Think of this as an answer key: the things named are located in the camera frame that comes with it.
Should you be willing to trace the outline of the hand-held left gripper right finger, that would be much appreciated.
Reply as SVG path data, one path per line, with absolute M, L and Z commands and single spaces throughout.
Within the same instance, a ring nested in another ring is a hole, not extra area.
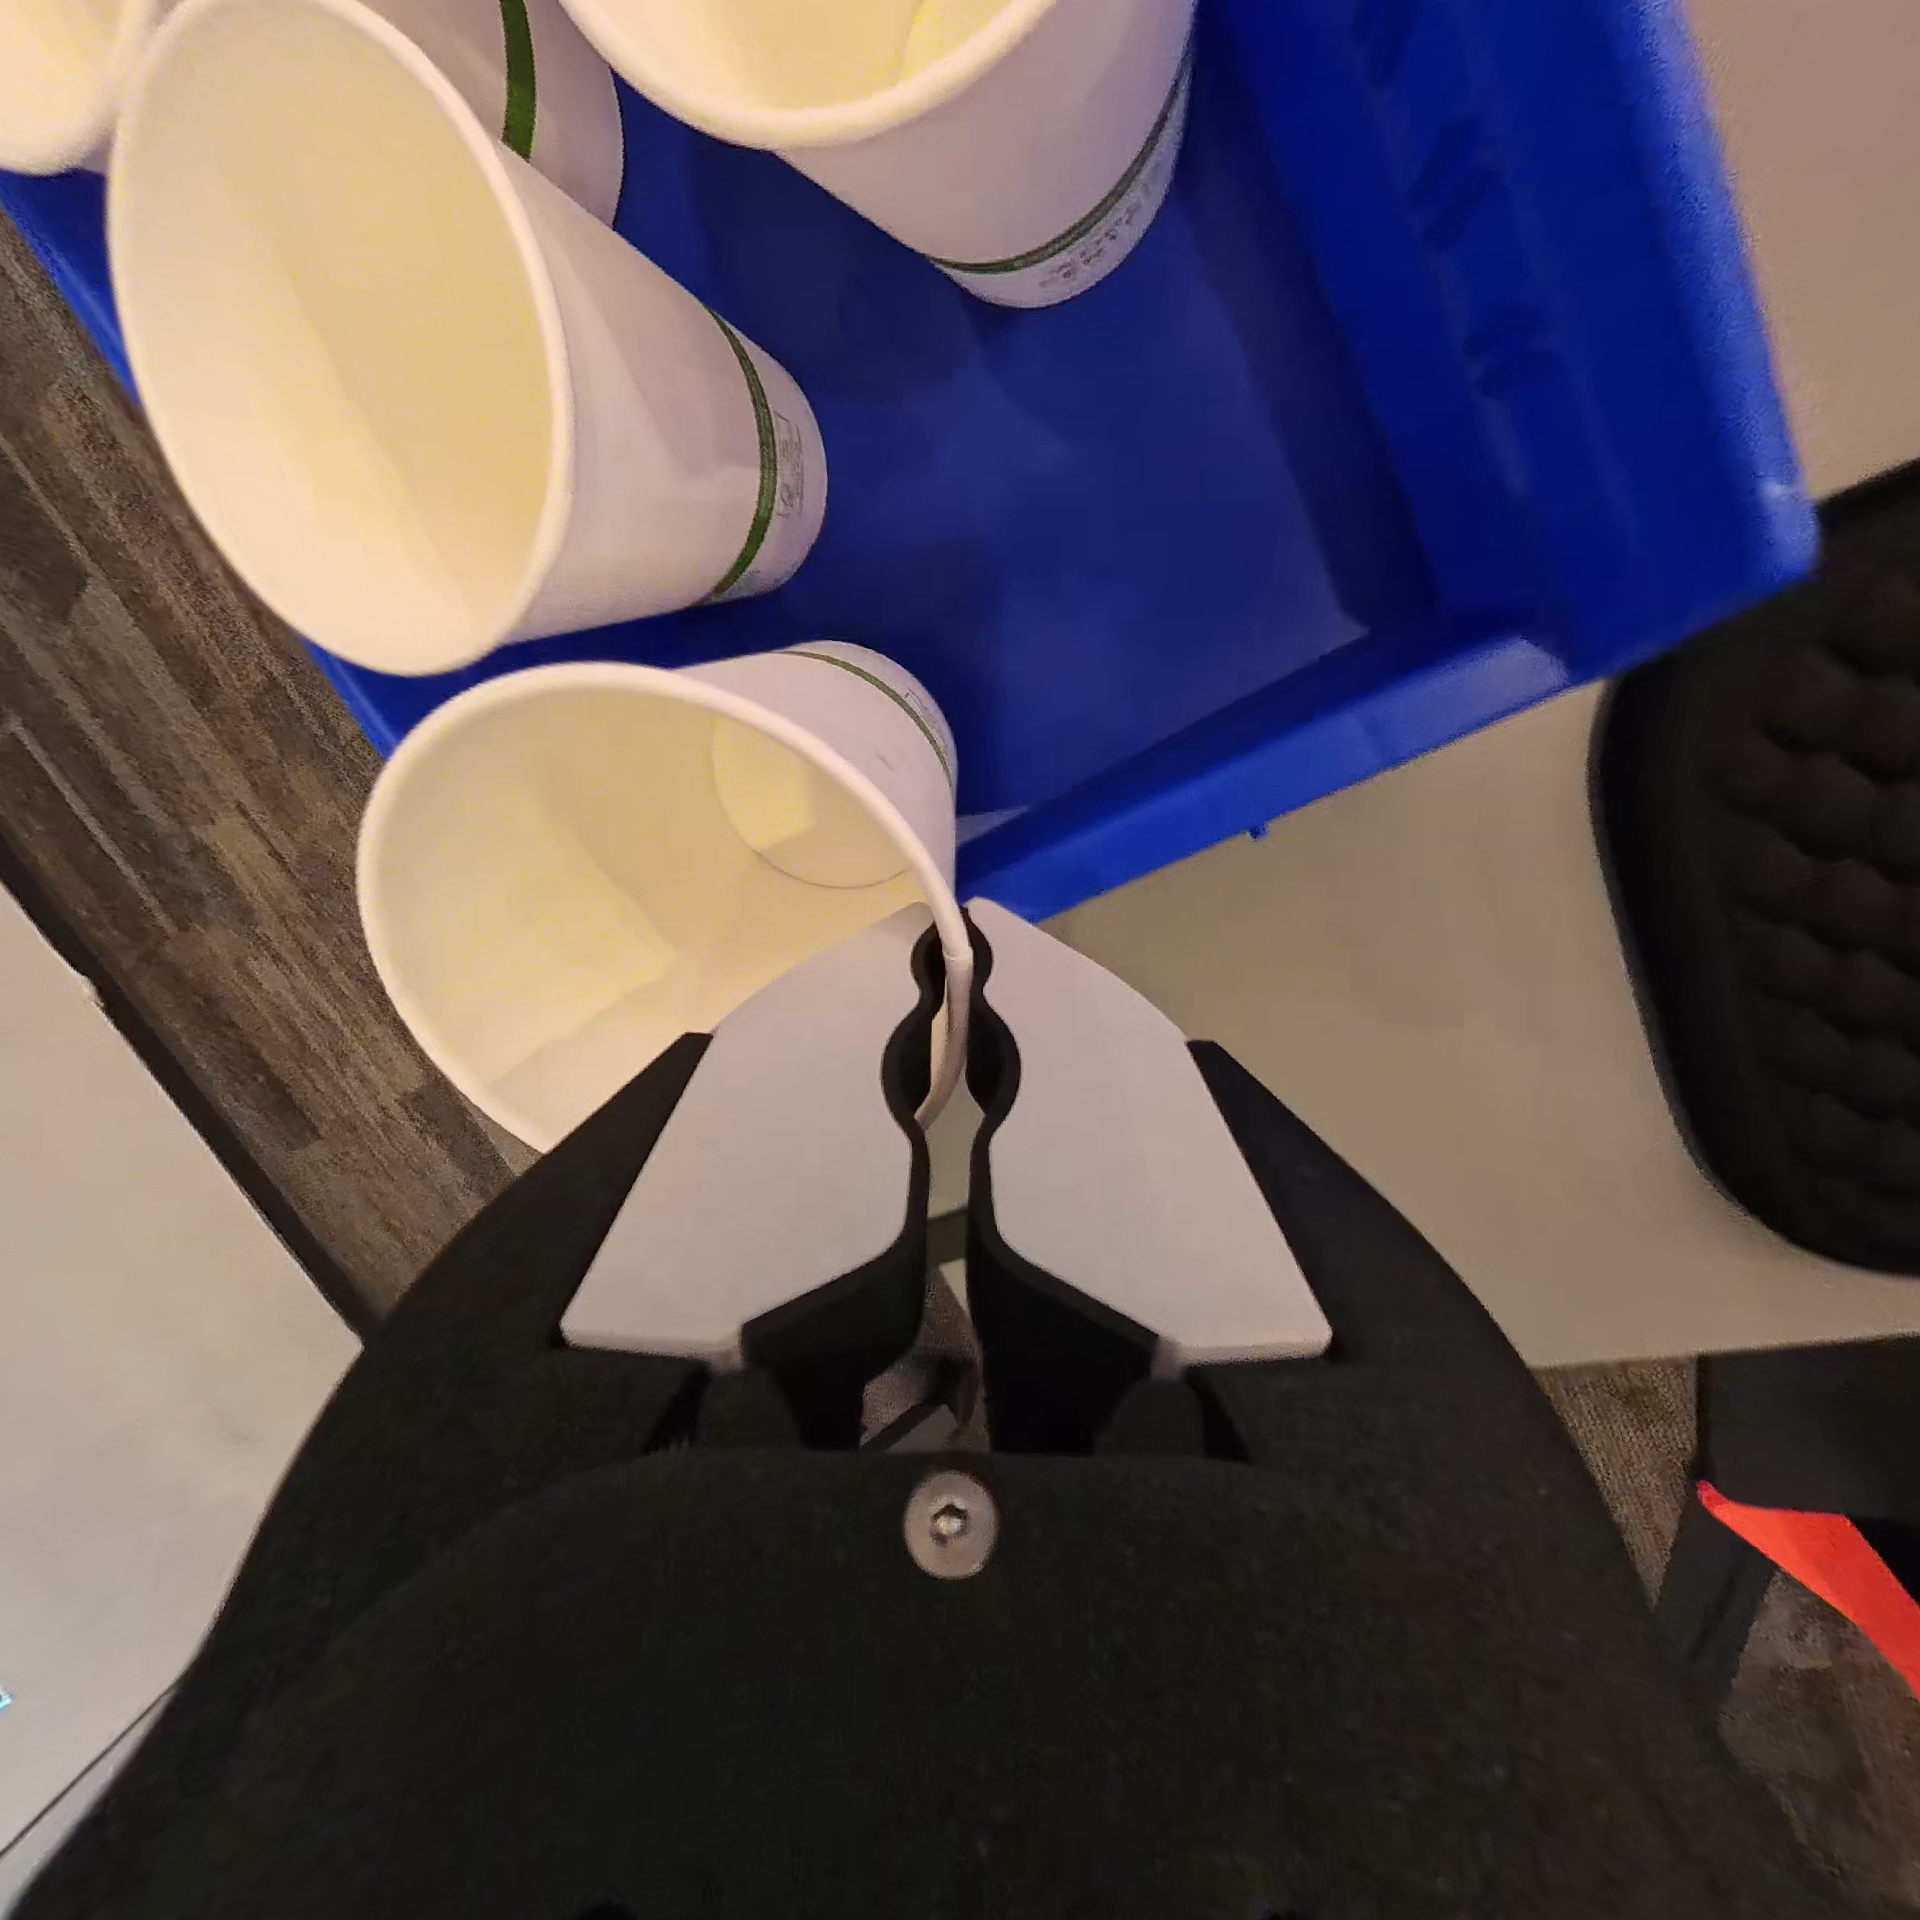
M 1146 1338 L 1155 1369 L 1323 1357 L 1332 1325 L 1182 1029 L 990 900 L 969 1094 L 995 1240 Z

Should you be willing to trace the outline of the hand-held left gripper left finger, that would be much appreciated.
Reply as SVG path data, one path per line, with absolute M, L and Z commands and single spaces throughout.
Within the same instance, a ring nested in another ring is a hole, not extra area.
M 903 907 L 729 1014 L 560 1321 L 713 1372 L 881 1372 L 925 1311 L 931 912 Z

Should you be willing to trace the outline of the stack of white paper cups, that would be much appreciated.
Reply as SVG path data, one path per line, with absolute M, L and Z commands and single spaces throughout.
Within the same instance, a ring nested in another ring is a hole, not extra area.
M 941 709 L 866 647 L 538 667 L 386 761 L 357 907 L 420 1052 L 537 1153 L 684 1033 L 922 907 L 948 964 L 927 1121 L 969 1039 L 955 788 Z

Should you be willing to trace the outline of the blue plastic bin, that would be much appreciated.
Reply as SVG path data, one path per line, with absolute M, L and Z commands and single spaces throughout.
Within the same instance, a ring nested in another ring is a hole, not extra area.
M 951 726 L 955 900 L 1040 921 L 1810 563 L 1670 4 L 1195 6 L 1164 207 L 1045 310 L 612 69 L 611 227 L 800 386 L 822 533 L 781 588 L 443 674 L 285 622 L 373 742 L 538 667 L 864 647 Z

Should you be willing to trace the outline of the black rounded mesh object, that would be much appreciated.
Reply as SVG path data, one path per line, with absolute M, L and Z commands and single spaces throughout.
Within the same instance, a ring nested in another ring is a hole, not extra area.
M 1819 1258 L 1917 1272 L 1917 473 L 1810 574 L 1606 691 L 1591 797 L 1693 1166 Z

